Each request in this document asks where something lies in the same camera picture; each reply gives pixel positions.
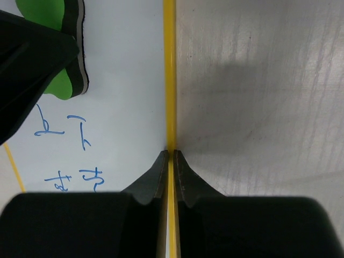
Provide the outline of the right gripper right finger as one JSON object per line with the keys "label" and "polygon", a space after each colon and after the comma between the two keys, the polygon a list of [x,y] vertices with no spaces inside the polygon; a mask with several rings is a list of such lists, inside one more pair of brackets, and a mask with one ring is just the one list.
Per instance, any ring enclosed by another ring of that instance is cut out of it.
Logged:
{"label": "right gripper right finger", "polygon": [[174,150],[173,163],[178,202],[191,208],[200,198],[225,197],[191,169],[180,150]]}

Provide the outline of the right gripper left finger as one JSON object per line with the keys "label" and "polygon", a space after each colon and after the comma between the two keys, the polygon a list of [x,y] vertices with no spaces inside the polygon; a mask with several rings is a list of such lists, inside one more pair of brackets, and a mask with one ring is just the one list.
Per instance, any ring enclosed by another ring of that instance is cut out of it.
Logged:
{"label": "right gripper left finger", "polygon": [[162,198],[168,174],[168,151],[159,153],[153,165],[137,180],[122,190],[131,194],[141,205],[148,205],[154,198]]}

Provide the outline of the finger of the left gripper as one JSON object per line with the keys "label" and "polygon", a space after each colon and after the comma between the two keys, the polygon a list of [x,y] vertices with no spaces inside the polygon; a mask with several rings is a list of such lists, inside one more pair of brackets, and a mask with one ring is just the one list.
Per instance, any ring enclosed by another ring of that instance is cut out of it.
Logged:
{"label": "finger of the left gripper", "polygon": [[54,73],[62,55],[52,31],[1,11],[1,143],[21,127]]}

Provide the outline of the green whiteboard eraser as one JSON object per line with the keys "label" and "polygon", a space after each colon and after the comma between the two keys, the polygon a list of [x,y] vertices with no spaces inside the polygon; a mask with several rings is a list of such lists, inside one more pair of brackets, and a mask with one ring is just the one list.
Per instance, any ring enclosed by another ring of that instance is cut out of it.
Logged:
{"label": "green whiteboard eraser", "polygon": [[42,0],[16,1],[23,17],[52,31],[52,38],[59,41],[63,62],[59,72],[45,89],[58,99],[68,100],[87,92],[89,76],[85,67],[84,50],[84,1]]}

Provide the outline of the yellow framed whiteboard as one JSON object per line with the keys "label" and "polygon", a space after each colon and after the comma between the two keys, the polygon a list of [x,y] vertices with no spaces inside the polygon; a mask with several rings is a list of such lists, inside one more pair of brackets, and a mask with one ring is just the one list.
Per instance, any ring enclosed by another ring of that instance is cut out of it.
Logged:
{"label": "yellow framed whiteboard", "polygon": [[167,150],[164,1],[84,1],[86,93],[43,93],[5,148],[1,257],[165,257],[166,201],[126,187]]}

